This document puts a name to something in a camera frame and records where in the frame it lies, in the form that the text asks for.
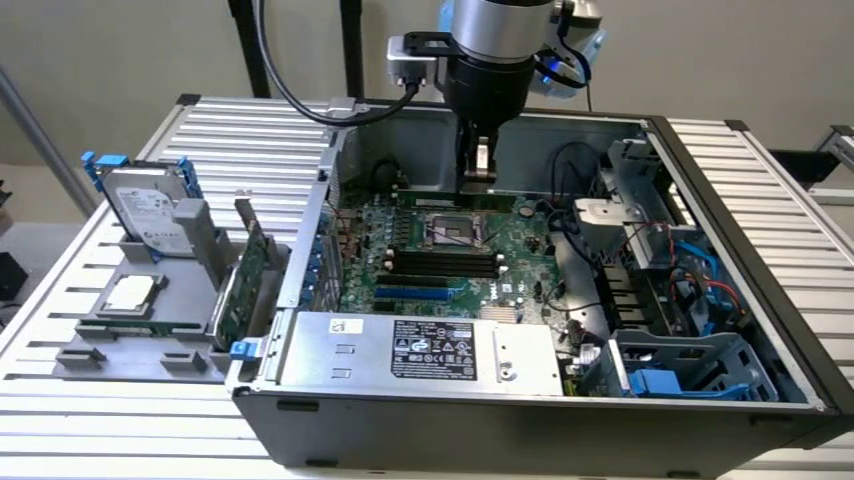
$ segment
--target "slotted aluminum surface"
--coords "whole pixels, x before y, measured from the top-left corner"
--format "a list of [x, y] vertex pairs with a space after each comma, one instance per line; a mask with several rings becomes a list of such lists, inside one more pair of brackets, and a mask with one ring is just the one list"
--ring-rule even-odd
[[[309, 104], [323, 112], [326, 104]], [[264, 231], [292, 246], [330, 136], [323, 125], [280, 100], [201, 97], [175, 106], [137, 160], [192, 161], [211, 217], [232, 240], [245, 239], [233, 209], [237, 190], [252, 194]]]
[[854, 382], [850, 238], [750, 132], [732, 131], [723, 122], [670, 123], [803, 319]]
[[[276, 465], [220, 385], [51, 378], [57, 349], [71, 340], [77, 318], [121, 261], [115, 246], [120, 236], [115, 217], [101, 205], [0, 335], [0, 478], [378, 478], [367, 472]], [[854, 367], [843, 370], [854, 378]], [[842, 480], [851, 472], [849, 434], [813, 451], [769, 452], [720, 478]], [[472, 475], [388, 472], [383, 477]]]

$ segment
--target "blue drive bracket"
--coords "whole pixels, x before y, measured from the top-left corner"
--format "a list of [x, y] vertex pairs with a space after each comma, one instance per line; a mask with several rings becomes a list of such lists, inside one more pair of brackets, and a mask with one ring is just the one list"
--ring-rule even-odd
[[97, 170], [95, 170], [95, 152], [91, 150], [83, 152], [83, 155], [80, 155], [80, 161], [83, 162], [83, 171], [89, 176], [92, 185], [95, 185], [95, 190], [97, 193], [104, 193], [104, 184], [97, 176]]
[[184, 155], [177, 161], [177, 168], [181, 170], [184, 182], [187, 183], [187, 193], [192, 198], [204, 198], [201, 189], [199, 188], [199, 177], [196, 176], [196, 168]]
[[631, 392], [638, 397], [648, 398], [683, 398], [696, 400], [739, 400], [746, 397], [750, 385], [739, 383], [726, 390], [682, 390], [676, 372], [672, 370], [642, 369], [628, 374]]
[[83, 162], [83, 170], [92, 180], [95, 190], [97, 193], [104, 193], [104, 183], [97, 175], [99, 168], [119, 168], [128, 164], [127, 155], [101, 155], [101, 158], [95, 160], [95, 152], [92, 150], [83, 152], [80, 155], [80, 161]]

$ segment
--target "green circuit board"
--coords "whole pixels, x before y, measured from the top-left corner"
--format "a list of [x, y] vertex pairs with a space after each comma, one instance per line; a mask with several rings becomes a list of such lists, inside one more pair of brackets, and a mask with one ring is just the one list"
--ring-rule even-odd
[[[411, 199], [396, 202], [375, 197], [364, 203], [351, 199], [343, 212], [351, 220], [343, 243], [344, 287], [339, 311], [374, 313], [375, 300], [388, 301], [375, 299], [374, 292], [378, 276], [388, 273], [383, 266], [386, 251], [395, 246], [411, 252], [500, 254], [507, 269], [499, 278], [446, 277], [454, 292], [450, 301], [395, 299], [394, 312], [382, 313], [476, 318], [483, 307], [514, 306], [523, 319], [540, 321], [542, 303], [534, 300], [534, 286], [540, 282], [547, 290], [559, 275], [554, 255], [547, 254], [546, 215], [536, 212], [524, 218], [518, 213], [519, 208], [534, 210], [535, 201], [524, 197], [510, 198], [510, 201], [512, 208], [507, 208], [510, 205], [503, 200], [498, 202], [502, 204], [499, 209], [478, 211], [440, 208], [430, 203], [414, 208]], [[446, 220], [476, 217], [480, 240], [488, 240], [475, 246], [448, 240], [444, 243], [431, 241], [442, 241], [427, 227], [431, 217], [436, 216]], [[400, 225], [408, 225], [408, 228], [400, 228]]]

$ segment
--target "warning label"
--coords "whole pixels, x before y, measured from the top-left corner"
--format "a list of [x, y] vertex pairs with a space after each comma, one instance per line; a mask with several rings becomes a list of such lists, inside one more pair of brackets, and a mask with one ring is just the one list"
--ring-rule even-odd
[[478, 380], [474, 325], [395, 320], [391, 373], [398, 378]]

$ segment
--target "black cable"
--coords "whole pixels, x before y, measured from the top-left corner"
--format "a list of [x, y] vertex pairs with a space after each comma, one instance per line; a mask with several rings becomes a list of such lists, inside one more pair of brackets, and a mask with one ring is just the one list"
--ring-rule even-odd
[[591, 99], [591, 93], [590, 93], [590, 84], [587, 84], [587, 111], [592, 113], [592, 99]]
[[584, 262], [587, 262], [587, 265], [590, 265], [590, 268], [592, 268], [594, 272], [598, 272], [599, 265], [596, 265], [596, 262], [590, 258], [590, 256], [583, 252], [580, 247], [575, 244], [575, 240], [572, 240], [572, 235], [570, 234], [570, 227], [566, 224], [566, 218], [563, 217], [560, 217], [560, 231], [563, 232], [563, 238], [566, 238], [566, 241], [572, 247], [572, 250], [575, 250], [575, 253], [578, 254], [578, 256], [582, 258], [582, 260], [584, 260]]
[[[590, 186], [587, 187], [587, 192], [590, 191], [590, 189], [592, 188], [592, 184], [596, 181], [596, 177], [599, 174], [599, 170], [602, 169], [602, 164], [599, 163], [599, 152], [596, 151], [596, 149], [592, 147], [592, 145], [590, 145], [587, 142], [583, 142], [580, 140], [572, 140], [571, 142], [564, 143], [563, 145], [560, 145], [558, 147], [558, 149], [554, 151], [554, 153], [551, 154], [551, 198], [555, 199], [555, 194], [556, 194], [556, 186], [555, 186], [555, 180], [556, 180], [556, 167], [558, 167], [558, 158], [560, 158], [560, 154], [563, 153], [563, 151], [570, 148], [570, 147], [583, 147], [586, 148], [591, 153], [592, 153], [592, 158], [594, 161], [596, 162], [596, 173], [594, 174], [594, 177], [590, 181]], [[584, 184], [582, 183], [582, 175], [580, 172], [578, 171], [576, 166], [571, 163], [572, 159], [567, 160], [567, 168], [572, 169], [572, 173], [575, 174], [575, 177], [578, 178], [578, 184], [582, 187], [582, 190], [584, 189]], [[564, 189], [564, 184], [566, 184], [566, 170], [563, 171], [563, 175], [562, 175], [562, 183], [560, 183], [560, 197], [558, 197], [558, 200], [563, 200], [563, 189]]]
[[600, 307], [602, 306], [602, 302], [591, 302], [586, 305], [582, 305], [580, 307], [572, 307], [572, 308], [562, 308], [558, 307], [554, 304], [551, 295], [555, 292], [555, 289], [558, 288], [558, 285], [560, 285], [563, 282], [558, 282], [552, 285], [551, 290], [548, 290], [548, 294], [546, 295], [546, 304], [548, 305], [548, 308], [551, 308], [554, 311], [556, 312], [563, 312], [563, 313], [571, 313], [571, 312], [578, 312], [580, 310], [586, 310], [590, 307]]
[[575, 57], [575, 60], [578, 60], [578, 64], [582, 67], [582, 73], [584, 75], [584, 86], [590, 85], [590, 81], [592, 80], [592, 69], [590, 68], [587, 57], [584, 57], [584, 54], [582, 52], [579, 52], [566, 44], [566, 37], [559, 37], [558, 40], [560, 41], [560, 46], [566, 48], [566, 51], [570, 52], [570, 54]]
[[272, 63], [272, 55], [269, 54], [269, 44], [267, 43], [267, 26], [265, 26], [265, 8], [264, 8], [265, 0], [257, 0], [257, 8], [255, 9], [255, 24], [257, 29], [257, 43], [260, 44], [261, 51], [261, 59], [264, 60], [264, 68], [267, 69], [267, 73], [269, 74], [269, 78], [272, 79], [272, 83], [279, 89], [281, 96], [288, 101], [288, 103], [293, 106], [296, 111], [303, 114], [309, 120], [328, 125], [331, 127], [359, 127], [363, 125], [368, 125], [371, 123], [376, 123], [380, 120], [387, 119], [395, 113], [398, 113], [403, 107], [410, 103], [412, 97], [419, 90], [419, 83], [410, 82], [406, 84], [406, 95], [400, 97], [400, 99], [390, 105], [387, 108], [378, 112], [359, 114], [350, 118], [334, 118], [327, 117], [326, 115], [320, 115], [311, 111], [305, 105], [301, 104], [299, 99], [291, 93], [287, 85], [284, 84], [284, 80], [279, 75], [279, 71], [276, 70], [276, 66]]
[[394, 157], [384, 157], [376, 161], [371, 168], [371, 175], [368, 176], [368, 186], [376, 191], [379, 191], [379, 186], [376, 185], [376, 174], [379, 173], [379, 169], [386, 165], [392, 165], [395, 169], [400, 171], [400, 163], [394, 159]]

